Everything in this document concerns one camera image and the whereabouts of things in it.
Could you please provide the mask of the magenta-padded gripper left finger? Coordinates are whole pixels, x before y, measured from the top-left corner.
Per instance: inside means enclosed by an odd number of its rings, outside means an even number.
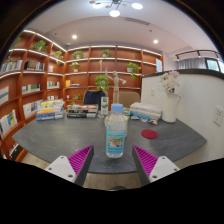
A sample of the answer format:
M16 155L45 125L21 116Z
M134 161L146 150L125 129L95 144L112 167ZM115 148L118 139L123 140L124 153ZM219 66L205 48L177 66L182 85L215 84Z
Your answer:
M85 147L68 157L60 155L46 168L46 171L78 186L82 186L85 182L93 155L93 145Z

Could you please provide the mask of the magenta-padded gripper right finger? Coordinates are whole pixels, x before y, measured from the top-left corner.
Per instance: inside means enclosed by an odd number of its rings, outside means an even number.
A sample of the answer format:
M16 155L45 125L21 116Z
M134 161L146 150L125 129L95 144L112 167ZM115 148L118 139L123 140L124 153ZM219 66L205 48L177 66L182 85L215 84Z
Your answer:
M138 146L133 146L132 156L142 186L179 171L179 168L166 156L157 157Z

